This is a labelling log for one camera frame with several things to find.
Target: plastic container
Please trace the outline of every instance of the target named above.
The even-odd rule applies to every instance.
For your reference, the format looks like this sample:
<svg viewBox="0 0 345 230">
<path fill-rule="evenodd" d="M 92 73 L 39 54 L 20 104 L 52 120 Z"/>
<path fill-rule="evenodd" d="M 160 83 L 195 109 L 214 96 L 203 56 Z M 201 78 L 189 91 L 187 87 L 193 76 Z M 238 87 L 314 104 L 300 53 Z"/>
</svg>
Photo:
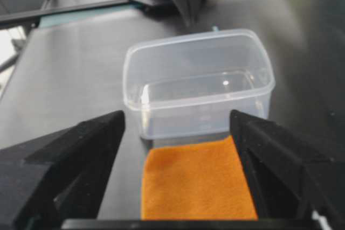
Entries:
<svg viewBox="0 0 345 230">
<path fill-rule="evenodd" d="M 229 131 L 232 109 L 267 118 L 274 85 L 261 41 L 242 29 L 141 43 L 123 68 L 124 102 L 146 139 Z"/>
</svg>

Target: black table surface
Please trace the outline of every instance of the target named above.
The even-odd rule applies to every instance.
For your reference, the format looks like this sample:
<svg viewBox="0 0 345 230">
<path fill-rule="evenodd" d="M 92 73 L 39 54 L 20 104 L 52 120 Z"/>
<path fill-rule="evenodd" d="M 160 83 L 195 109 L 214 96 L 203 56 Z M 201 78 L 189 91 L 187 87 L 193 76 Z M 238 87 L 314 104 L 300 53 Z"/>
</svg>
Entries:
<svg viewBox="0 0 345 230">
<path fill-rule="evenodd" d="M 343 0 L 207 0 L 199 22 L 191 28 L 174 12 L 145 13 L 129 6 L 35 29 L 0 101 L 0 147 L 123 109 L 126 132 L 99 218 L 138 219 L 149 144 L 159 147 L 209 137 L 153 143 L 140 139 L 134 118 L 122 101 L 126 51 L 141 41 L 210 31 L 213 26 L 250 29 L 262 40 L 277 82 L 271 120 L 292 131 L 343 143 L 344 17 Z"/>
</svg>

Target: felt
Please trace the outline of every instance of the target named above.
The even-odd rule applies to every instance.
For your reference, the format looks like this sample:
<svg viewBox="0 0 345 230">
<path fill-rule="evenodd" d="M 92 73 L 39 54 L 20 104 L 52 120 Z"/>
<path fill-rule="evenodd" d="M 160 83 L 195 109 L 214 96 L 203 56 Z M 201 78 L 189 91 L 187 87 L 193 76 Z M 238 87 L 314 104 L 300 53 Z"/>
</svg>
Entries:
<svg viewBox="0 0 345 230">
<path fill-rule="evenodd" d="M 152 149 L 142 180 L 143 220 L 254 220 L 232 137 Z"/>
</svg>

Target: orange felt cloth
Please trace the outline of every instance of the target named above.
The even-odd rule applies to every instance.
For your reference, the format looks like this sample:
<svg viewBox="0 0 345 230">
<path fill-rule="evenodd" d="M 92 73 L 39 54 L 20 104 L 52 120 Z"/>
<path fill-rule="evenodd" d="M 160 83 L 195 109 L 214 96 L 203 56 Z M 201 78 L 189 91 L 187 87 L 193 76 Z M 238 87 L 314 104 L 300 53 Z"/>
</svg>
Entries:
<svg viewBox="0 0 345 230">
<path fill-rule="evenodd" d="M 143 220 L 257 219 L 232 137 L 150 151 L 142 180 Z"/>
</svg>

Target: container rim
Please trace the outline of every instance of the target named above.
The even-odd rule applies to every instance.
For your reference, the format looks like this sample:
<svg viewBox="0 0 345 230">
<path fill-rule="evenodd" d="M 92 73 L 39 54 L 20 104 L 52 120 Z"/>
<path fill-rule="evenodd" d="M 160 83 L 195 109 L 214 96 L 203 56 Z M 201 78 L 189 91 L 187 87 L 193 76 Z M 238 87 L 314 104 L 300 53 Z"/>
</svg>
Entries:
<svg viewBox="0 0 345 230">
<path fill-rule="evenodd" d="M 171 100 L 171 101 L 159 101 L 159 102 L 154 102 L 154 103 L 149 103 L 149 104 L 140 104 L 136 102 L 131 102 L 129 98 L 127 97 L 126 85 L 127 85 L 128 66 L 135 52 L 139 50 L 143 50 L 145 48 L 158 47 L 158 46 L 163 46 L 163 45 L 187 43 L 190 41 L 225 38 L 225 37 L 233 37 L 233 36 L 250 37 L 251 39 L 253 39 L 255 44 L 259 47 L 261 53 L 263 54 L 263 59 L 267 66 L 268 73 L 270 74 L 270 81 L 266 86 L 255 88 L 255 89 L 226 93 L 226 94 L 190 97 L 190 98 L 183 98 L 183 99 Z M 215 31 L 215 32 L 195 33 L 195 34 L 188 34 L 188 35 L 183 35 L 183 36 L 170 37 L 170 38 L 138 43 L 128 49 L 126 58 L 125 58 L 125 63 L 123 66 L 123 80 L 122 80 L 123 102 L 129 109 L 133 111 L 169 109 L 169 108 L 187 107 L 187 106 L 195 106 L 195 105 L 203 105 L 203 104 L 209 104 L 209 103 L 245 99 L 245 98 L 268 94 L 273 90 L 274 86 L 275 86 L 275 79 L 274 79 L 273 69 L 272 69 L 272 65 L 268 57 L 267 51 L 264 48 L 259 37 L 256 35 L 256 33 L 248 29 L 233 29 L 233 30 L 222 30 L 222 31 Z"/>
</svg>

